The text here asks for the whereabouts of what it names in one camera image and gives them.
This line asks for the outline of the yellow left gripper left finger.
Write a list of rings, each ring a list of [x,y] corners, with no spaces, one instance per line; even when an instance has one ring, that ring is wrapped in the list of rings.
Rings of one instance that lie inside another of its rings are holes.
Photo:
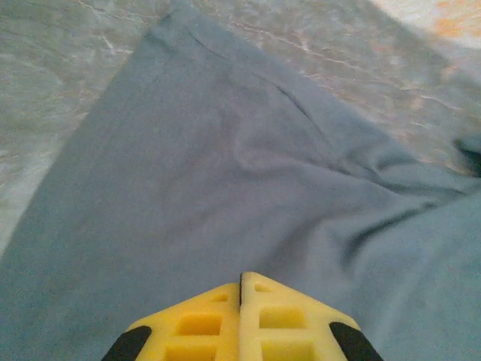
[[[238,360],[240,284],[201,293],[135,321],[103,360]]]

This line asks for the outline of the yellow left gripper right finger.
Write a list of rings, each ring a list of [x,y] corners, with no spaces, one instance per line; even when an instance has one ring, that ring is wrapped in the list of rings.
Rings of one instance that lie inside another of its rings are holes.
[[[381,360],[350,316],[255,272],[240,277],[240,360]]]

